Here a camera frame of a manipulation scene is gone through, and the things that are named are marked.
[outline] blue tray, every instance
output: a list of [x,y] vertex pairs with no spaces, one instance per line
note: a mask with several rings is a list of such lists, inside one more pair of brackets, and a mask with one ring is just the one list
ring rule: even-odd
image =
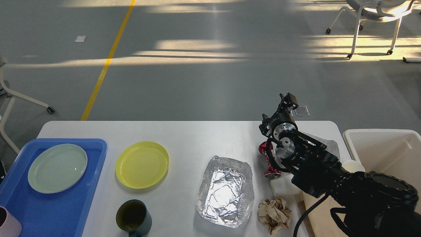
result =
[[[72,187],[55,194],[42,194],[28,183],[28,170],[43,151],[63,143],[82,147],[88,166]],[[0,205],[22,224],[20,237],[80,237],[104,164],[107,144],[101,139],[40,138],[28,142],[0,185]]]

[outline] plate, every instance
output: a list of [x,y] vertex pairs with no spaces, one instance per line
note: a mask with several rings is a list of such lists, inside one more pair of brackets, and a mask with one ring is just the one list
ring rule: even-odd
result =
[[168,153],[160,144],[139,142],[121,153],[115,165],[115,174],[123,185],[144,189],[164,177],[168,164]]
[[44,194],[72,187],[85,173],[86,152],[75,144],[60,144],[42,152],[28,171],[29,185]]

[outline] white storage box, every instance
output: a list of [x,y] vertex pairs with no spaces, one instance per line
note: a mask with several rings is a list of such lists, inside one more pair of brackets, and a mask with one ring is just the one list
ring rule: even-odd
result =
[[[344,132],[351,157],[365,171],[395,176],[418,190],[421,196],[421,136],[412,130],[350,129]],[[418,202],[415,211],[421,213]]]

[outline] chair leg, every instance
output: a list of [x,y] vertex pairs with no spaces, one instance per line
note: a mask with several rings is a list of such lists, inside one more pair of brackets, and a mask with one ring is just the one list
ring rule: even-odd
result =
[[4,83],[4,79],[3,79],[3,67],[0,67],[0,84],[1,84],[1,86],[3,87],[3,89],[4,89],[7,93],[9,93],[10,95],[13,95],[13,96],[16,96],[16,97],[22,98],[22,99],[24,99],[24,100],[27,100],[27,101],[32,102],[32,103],[37,104],[37,105],[41,105],[41,106],[43,106],[43,107],[45,107],[45,108],[47,108],[47,109],[50,107],[48,104],[46,104],[46,103],[44,103],[44,102],[41,102],[41,101],[39,101],[39,100],[36,100],[36,99],[34,99],[34,98],[31,98],[31,97],[29,97],[29,96],[26,96],[26,95],[24,95],[24,94],[21,94],[21,93],[19,93],[19,92],[16,92],[16,91],[14,91],[14,90],[9,89],[9,88],[6,86],[6,84]]
[[348,7],[341,7],[341,9],[339,9],[339,14],[338,16],[335,18],[335,20],[333,21],[333,23],[330,25],[330,27],[328,29],[326,29],[326,34],[330,34],[330,30],[332,29],[333,25],[335,24],[336,20],[338,20],[339,16],[341,15],[341,13],[343,11],[351,11],[351,9],[349,9]]
[[8,135],[6,135],[6,132],[4,130],[4,125],[7,122],[7,119],[9,118],[10,112],[12,111],[12,107],[15,104],[15,100],[16,97],[12,96],[10,98],[9,104],[6,107],[6,110],[3,114],[3,117],[0,120],[0,135],[3,138],[3,140],[7,143],[7,145],[10,146],[10,148],[12,148],[12,150],[16,153],[19,154],[19,152],[21,152],[19,150],[19,148],[12,142],[12,140],[8,137]]
[[387,55],[391,55],[393,53],[393,49],[396,43],[397,34],[399,33],[399,27],[402,22],[402,17],[396,20],[396,27],[395,32],[393,33],[392,45],[390,46],[390,50],[387,51]]
[[354,40],[352,42],[352,50],[351,53],[348,54],[347,58],[351,59],[351,57],[354,55],[355,53],[355,46],[357,44],[357,39],[358,39],[358,33],[360,32],[360,24],[361,24],[361,17],[358,16],[357,18],[357,23],[355,25],[355,29],[354,29]]

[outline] pink cup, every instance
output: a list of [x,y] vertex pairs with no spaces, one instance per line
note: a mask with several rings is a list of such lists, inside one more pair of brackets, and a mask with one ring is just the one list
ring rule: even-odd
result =
[[21,234],[22,225],[14,218],[5,207],[0,206],[0,236],[18,237]]

